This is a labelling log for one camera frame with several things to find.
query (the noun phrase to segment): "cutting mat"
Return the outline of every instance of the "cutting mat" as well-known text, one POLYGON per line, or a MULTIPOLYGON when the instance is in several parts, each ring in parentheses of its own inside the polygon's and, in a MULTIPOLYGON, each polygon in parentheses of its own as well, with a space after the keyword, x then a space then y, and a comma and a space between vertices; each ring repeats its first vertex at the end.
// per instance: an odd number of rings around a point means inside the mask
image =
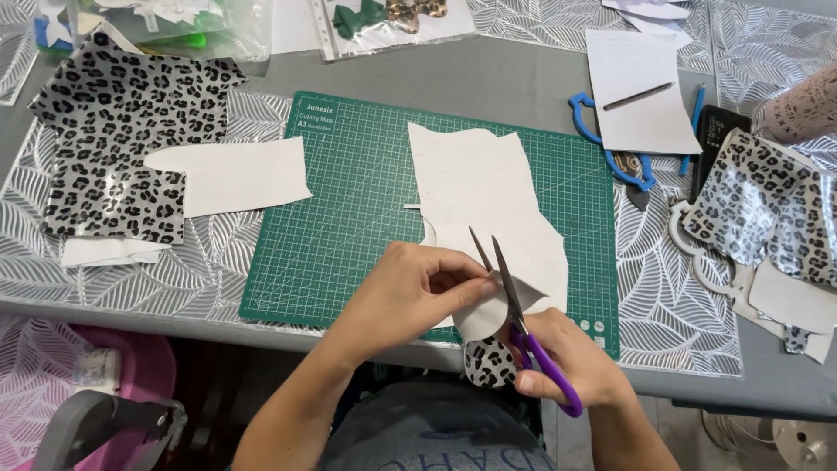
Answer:
MULTIPOLYGON (((302 136, 313 198, 268 208, 239 315, 327 327, 389 241, 424 238, 407 123, 517 132, 541 212, 564 236, 568 315, 619 357, 613 177, 578 136, 300 91, 285 138, 302 136)), ((460 341, 454 328, 425 339, 460 341)))

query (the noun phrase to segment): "green fabric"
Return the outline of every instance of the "green fabric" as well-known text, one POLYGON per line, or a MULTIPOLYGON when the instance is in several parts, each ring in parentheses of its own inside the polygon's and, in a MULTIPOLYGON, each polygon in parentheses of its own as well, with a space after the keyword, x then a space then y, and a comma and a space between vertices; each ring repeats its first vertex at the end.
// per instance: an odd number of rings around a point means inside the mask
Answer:
POLYGON ((373 0, 361 0, 361 10, 357 13, 343 5, 334 7, 334 19, 331 22, 341 38, 352 39, 364 26, 371 26, 386 19, 387 11, 382 4, 373 0))

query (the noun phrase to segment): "gray tabletop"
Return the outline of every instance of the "gray tabletop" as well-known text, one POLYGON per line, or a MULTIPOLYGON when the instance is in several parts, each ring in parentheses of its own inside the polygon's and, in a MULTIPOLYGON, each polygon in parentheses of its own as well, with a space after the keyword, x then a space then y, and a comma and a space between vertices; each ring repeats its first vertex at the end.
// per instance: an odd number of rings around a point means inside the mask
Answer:
MULTIPOLYGON (((830 8, 837 9, 826 5, 827 1, 811 2, 808 13, 828 14, 830 8)), ((15 107, 0 108, 3 175, 11 168, 32 121, 25 107, 28 98, 37 93, 53 69, 54 63, 39 58, 15 107)), ((567 112, 567 98, 579 91, 591 91, 584 54, 484 37, 331 65, 322 64, 317 53, 287 54, 274 56, 267 67, 246 67, 245 72, 252 77, 244 86, 246 90, 282 96, 293 96, 299 90, 317 91, 566 133, 575 133, 567 112)), ((688 109, 694 90, 703 82, 707 84, 706 102, 715 103, 712 77, 680 73, 688 109)), ((274 349, 304 351, 319 338, 317 334, 290 330, 231 329, 213 323, 182 323, 80 308, 3 303, 3 311, 274 349)), ((627 369, 626 373, 639 394, 837 417, 837 352, 831 352, 830 362, 818 365, 806 356, 786 355, 771 334, 754 324, 740 320, 738 326, 744 361, 744 376, 740 380, 650 370, 627 369)), ((462 368, 460 350, 436 349, 424 342, 387 352, 379 360, 449 370, 462 368)))

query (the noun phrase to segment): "hand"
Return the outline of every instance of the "hand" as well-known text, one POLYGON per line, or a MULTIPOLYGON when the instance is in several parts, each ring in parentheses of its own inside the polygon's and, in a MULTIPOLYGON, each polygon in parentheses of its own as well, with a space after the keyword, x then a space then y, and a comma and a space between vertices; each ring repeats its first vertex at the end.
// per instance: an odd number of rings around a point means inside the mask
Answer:
POLYGON ((353 368, 494 294, 500 287, 487 275, 463 252, 391 242, 323 343, 345 355, 353 368))
MULTIPOLYGON (((549 308, 542 313, 523 316, 526 329, 535 334, 567 380, 573 385, 585 407, 618 406, 635 398, 634 390, 622 370, 564 313, 549 308)), ((498 334, 501 339, 505 334, 498 334)), ((512 355, 520 352, 512 345, 512 355)), ((567 400, 548 376, 534 370, 521 370, 515 388, 524 396, 552 399, 561 404, 567 400)))

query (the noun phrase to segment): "scissors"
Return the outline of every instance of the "scissors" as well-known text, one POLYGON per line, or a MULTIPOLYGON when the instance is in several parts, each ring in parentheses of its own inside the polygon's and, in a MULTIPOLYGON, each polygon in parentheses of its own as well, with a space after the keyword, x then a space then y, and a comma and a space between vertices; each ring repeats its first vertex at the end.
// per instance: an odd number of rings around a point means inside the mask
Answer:
MULTIPOLYGON (((480 253, 480 257, 482 258, 482 262, 485 265, 485 269, 489 272, 492 270, 491 262, 488 260, 488 257, 485 256, 485 252, 482 250, 482 245, 480 245, 480 241, 476 238, 476 234, 474 230, 470 228, 471 237, 474 238, 474 243, 476 244, 476 250, 480 253)), ((532 363, 531 359, 529 358, 529 353, 532 352, 535 355, 535 360, 541 366, 541 370, 543 374, 549 376, 549 379, 555 381, 555 384, 561 389, 561 392, 564 393, 564 396, 569 401, 569 406, 564 406, 563 404, 558 404, 561 407, 561 410, 566 412, 568 416, 576 418, 580 417, 583 411, 583 406, 581 405, 581 399, 578 397, 578 393, 573 388, 573 385, 567 380, 567 377, 555 366, 555 363, 549 358, 547 352, 541 347, 535 336, 529 334, 529 331, 526 330, 526 325, 523 323, 523 310, 521 309, 520 300, 517 298, 517 291, 515 290, 515 285, 511 281, 511 274, 509 273, 509 267, 506 266, 506 259, 503 258, 503 252, 500 250, 500 245, 497 244, 497 239, 492 235, 491 240, 494 242, 494 253, 497 254, 497 264, 500 265, 500 278, 503 280, 503 289, 506 290, 506 297, 508 298, 509 303, 509 312, 508 316, 511 319, 511 325, 509 326, 509 338, 511 343, 517 347, 517 350, 521 352, 521 365, 523 366, 524 370, 532 370, 532 363)))
MULTIPOLYGON (((598 145, 602 144, 602 138, 592 133, 584 125, 581 119, 581 110, 583 106, 596 106, 593 98, 587 96, 587 93, 581 92, 572 96, 569 100, 570 106, 573 108, 573 124, 578 130, 578 133, 586 137, 590 142, 598 145)), ((631 158, 629 153, 613 153, 608 149, 604 149, 604 160, 614 172, 614 176, 628 185, 628 198, 640 211, 645 211, 648 206, 648 190, 656 183, 657 179, 651 173, 651 158, 647 153, 636 154, 639 159, 639 165, 642 167, 642 174, 639 174, 639 169, 635 161, 631 158)))

